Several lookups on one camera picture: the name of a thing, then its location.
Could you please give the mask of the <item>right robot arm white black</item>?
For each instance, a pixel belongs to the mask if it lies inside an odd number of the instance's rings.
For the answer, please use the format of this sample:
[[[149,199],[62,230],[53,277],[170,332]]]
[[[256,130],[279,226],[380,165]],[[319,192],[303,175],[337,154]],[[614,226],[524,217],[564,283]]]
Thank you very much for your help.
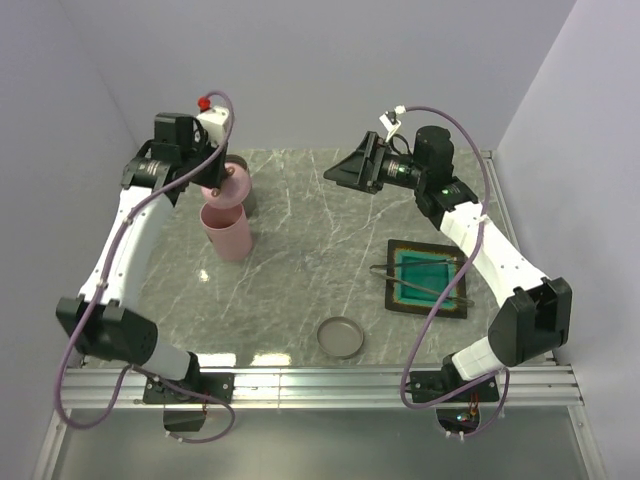
[[[398,154],[368,132],[358,148],[326,170],[336,185],[369,194],[386,184],[413,191],[419,211],[466,256],[494,295],[499,311],[485,337],[450,355],[437,376],[438,395],[466,398],[490,378],[564,345],[569,336],[572,289],[526,260],[501,233],[477,195],[454,174],[450,132],[420,128],[412,152]]]

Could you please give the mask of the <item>pink round lid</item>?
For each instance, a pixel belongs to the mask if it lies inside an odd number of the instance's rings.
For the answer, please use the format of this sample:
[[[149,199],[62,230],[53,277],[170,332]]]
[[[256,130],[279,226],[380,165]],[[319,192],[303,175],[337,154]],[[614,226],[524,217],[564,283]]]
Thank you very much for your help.
[[[227,162],[225,169],[228,176],[220,187],[200,188],[205,201],[216,209],[230,209],[242,204],[252,188],[250,175],[241,165]]]

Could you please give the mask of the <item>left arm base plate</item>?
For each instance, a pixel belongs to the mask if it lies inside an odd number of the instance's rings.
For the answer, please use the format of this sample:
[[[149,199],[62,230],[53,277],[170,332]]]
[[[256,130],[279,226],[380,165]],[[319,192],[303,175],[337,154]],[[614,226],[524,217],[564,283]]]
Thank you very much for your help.
[[[173,381],[183,390],[189,390],[199,395],[206,395],[229,404],[234,392],[235,375],[230,372],[201,373],[200,379],[194,385],[185,381]],[[180,405],[209,403],[194,397],[192,394],[184,394],[167,387],[162,381],[147,379],[142,402],[149,405]]]

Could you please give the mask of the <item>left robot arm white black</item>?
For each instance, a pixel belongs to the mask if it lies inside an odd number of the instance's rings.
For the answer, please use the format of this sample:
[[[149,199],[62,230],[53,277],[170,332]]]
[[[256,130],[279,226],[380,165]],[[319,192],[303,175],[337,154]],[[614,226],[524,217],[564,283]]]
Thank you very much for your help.
[[[195,355],[161,341],[157,325],[136,309],[151,251],[181,193],[190,184],[218,189],[227,178],[233,124],[225,107],[155,116],[152,138],[124,168],[117,213],[92,273],[76,296],[56,306],[69,337],[63,367],[73,353],[120,361],[167,379],[180,402],[199,396]]]

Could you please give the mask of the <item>metal serving tongs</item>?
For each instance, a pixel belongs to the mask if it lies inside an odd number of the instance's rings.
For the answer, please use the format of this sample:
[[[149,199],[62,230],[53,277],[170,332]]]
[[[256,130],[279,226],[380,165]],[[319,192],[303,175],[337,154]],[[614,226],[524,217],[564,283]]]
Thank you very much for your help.
[[[464,262],[457,259],[409,259],[374,264],[369,272],[385,280],[393,305],[430,309]]]

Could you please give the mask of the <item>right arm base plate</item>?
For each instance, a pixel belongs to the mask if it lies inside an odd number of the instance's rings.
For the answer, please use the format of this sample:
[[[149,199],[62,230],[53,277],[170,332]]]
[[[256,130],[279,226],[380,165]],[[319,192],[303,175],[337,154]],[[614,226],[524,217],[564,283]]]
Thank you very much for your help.
[[[405,383],[405,392],[411,397],[411,401],[424,404],[435,400],[449,392],[466,385],[464,381],[454,380],[447,382],[441,371],[414,370],[409,373],[409,379]],[[471,402],[497,402],[500,393],[495,376],[482,383],[465,389],[460,394],[445,400],[445,403],[471,403]]]

